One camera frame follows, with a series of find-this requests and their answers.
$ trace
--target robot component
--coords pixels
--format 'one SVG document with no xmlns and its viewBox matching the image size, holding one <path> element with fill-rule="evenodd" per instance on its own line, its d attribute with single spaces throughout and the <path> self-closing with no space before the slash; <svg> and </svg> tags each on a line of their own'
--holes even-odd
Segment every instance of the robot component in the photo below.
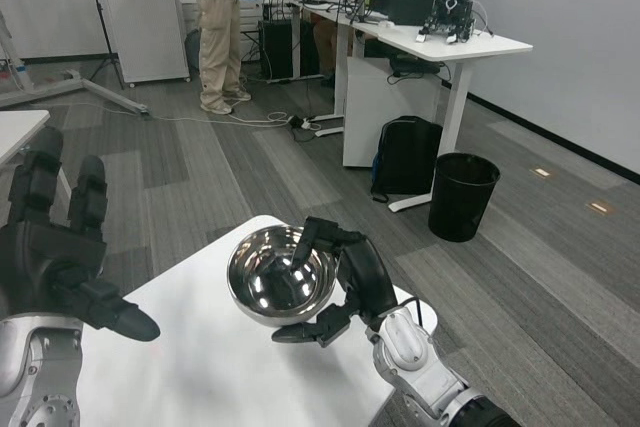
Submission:
<svg viewBox="0 0 640 427">
<path fill-rule="evenodd" d="M 518 426 L 439 358 L 433 338 L 414 322 L 407 307 L 398 305 L 387 270 L 366 236 L 309 217 L 292 268 L 304 263 L 313 249 L 340 256 L 338 280 L 346 291 L 346 302 L 327 307 L 318 314 L 315 324 L 305 322 L 279 329 L 272 336 L 274 341 L 318 342 L 325 347 L 349 327 L 351 316 L 357 314 L 368 326 L 376 370 L 402 393 L 407 407 L 425 426 Z"/>
<path fill-rule="evenodd" d="M 150 341 L 157 324 L 97 279 L 105 254 L 107 184 L 85 158 L 69 208 L 70 227 L 49 218 L 62 135 L 43 129 L 16 168 L 7 225 L 0 229 L 0 425 L 79 425 L 76 383 L 83 322 Z"/>
<path fill-rule="evenodd" d="M 473 34 L 473 0 L 435 0 L 419 37 L 446 34 L 447 43 L 467 42 Z"/>
</svg>

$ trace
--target black computer tower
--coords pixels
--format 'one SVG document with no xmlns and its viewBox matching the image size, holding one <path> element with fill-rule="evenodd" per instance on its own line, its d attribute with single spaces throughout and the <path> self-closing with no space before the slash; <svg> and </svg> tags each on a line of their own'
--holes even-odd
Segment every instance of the black computer tower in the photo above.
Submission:
<svg viewBox="0 0 640 427">
<path fill-rule="evenodd" d="M 291 20 L 262 21 L 260 31 L 260 66 L 265 79 L 277 80 L 293 77 L 291 59 Z M 300 74 L 304 76 L 320 73 L 318 50 L 313 39 L 313 24 L 300 23 Z"/>
</svg>

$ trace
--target bowl rim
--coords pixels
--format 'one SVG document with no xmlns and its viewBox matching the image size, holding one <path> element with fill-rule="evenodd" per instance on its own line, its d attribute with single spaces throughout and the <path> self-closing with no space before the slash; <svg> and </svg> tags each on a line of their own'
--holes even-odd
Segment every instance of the bowl rim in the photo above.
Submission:
<svg viewBox="0 0 640 427">
<path fill-rule="evenodd" d="M 294 225 L 289 225 L 286 223 L 280 223 L 280 224 L 275 224 L 275 225 L 271 225 L 268 227 L 263 227 L 261 229 L 255 230 L 249 234 L 247 234 L 240 242 L 238 242 L 238 244 L 235 246 L 235 248 L 233 249 L 233 252 L 231 253 L 231 255 L 229 256 L 229 260 L 227 262 L 227 287 L 229 288 L 229 292 L 231 293 L 231 296 L 233 298 L 233 300 L 235 301 L 235 303 L 241 307 L 241 310 L 245 313 L 247 313 L 250 316 L 254 316 L 254 317 L 258 317 L 260 319 L 265 319 L 265 320 L 286 320 L 286 319 L 290 319 L 291 316 L 290 315 L 286 315 L 287 312 L 292 312 L 292 310 L 282 310 L 279 312 L 282 312 L 282 315 L 265 315 L 263 312 L 257 311 L 252 309 L 250 306 L 246 305 L 244 302 L 242 302 L 240 300 L 240 298 L 238 297 L 236 290 L 234 289 L 234 287 L 231 285 L 231 279 L 230 279 L 230 272 L 231 272 L 231 267 L 232 267 L 232 262 L 234 257 L 236 256 L 236 254 L 238 253 L 238 251 L 240 250 L 240 247 L 242 245 L 244 245 L 246 242 L 249 241 L 249 239 L 251 237 L 254 237 L 256 234 L 261 234 L 263 232 L 267 232 L 273 229 L 278 229 L 278 228 L 285 228 L 285 229 L 293 229 L 295 230 L 297 233 L 299 233 L 300 235 L 303 232 L 303 228 L 299 227 L 299 226 L 294 226 Z M 325 287 L 326 292 L 324 295 L 318 297 L 316 299 L 316 301 L 314 303 L 312 303 L 311 305 L 307 306 L 303 311 L 300 312 L 296 312 L 295 316 L 296 317 L 304 317 L 308 314 L 311 314 L 307 317 L 306 320 L 312 318 L 314 315 L 316 315 L 323 307 L 324 305 L 328 302 L 328 300 L 331 298 L 331 295 L 333 294 L 333 291 L 335 289 L 335 284 L 337 282 L 337 270 L 338 270 L 338 263 L 337 263 L 337 259 L 335 258 L 335 256 L 333 256 L 332 254 L 328 253 L 328 252 L 322 252 L 316 249 L 313 249 L 313 252 L 316 253 L 316 255 L 318 255 L 319 257 L 325 257 L 328 261 L 327 265 L 334 265 L 335 268 L 333 269 L 326 269 L 327 271 L 327 276 L 329 281 L 325 284 L 327 287 Z M 304 322 L 305 320 L 297 320 L 295 323 L 297 322 Z"/>
</svg>

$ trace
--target stainless steel bowl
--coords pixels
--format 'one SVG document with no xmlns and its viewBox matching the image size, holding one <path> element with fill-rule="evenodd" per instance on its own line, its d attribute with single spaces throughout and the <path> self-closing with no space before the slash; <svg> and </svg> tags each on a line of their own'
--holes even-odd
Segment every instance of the stainless steel bowl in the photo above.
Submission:
<svg viewBox="0 0 640 427">
<path fill-rule="evenodd" d="M 305 322 L 327 303 L 336 282 L 336 261 L 313 251 L 291 270 L 302 229 L 279 225 L 254 232 L 234 251 L 227 269 L 229 290 L 240 309 L 269 327 Z"/>
</svg>

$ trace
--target wastebasket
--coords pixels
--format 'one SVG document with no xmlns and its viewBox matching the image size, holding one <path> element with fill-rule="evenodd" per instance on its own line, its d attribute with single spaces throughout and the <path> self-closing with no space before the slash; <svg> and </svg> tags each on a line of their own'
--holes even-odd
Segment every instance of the wastebasket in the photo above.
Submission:
<svg viewBox="0 0 640 427">
<path fill-rule="evenodd" d="M 478 231 L 500 179 L 494 164 L 471 154 L 445 154 L 436 162 L 429 228 L 451 242 L 466 242 Z"/>
</svg>

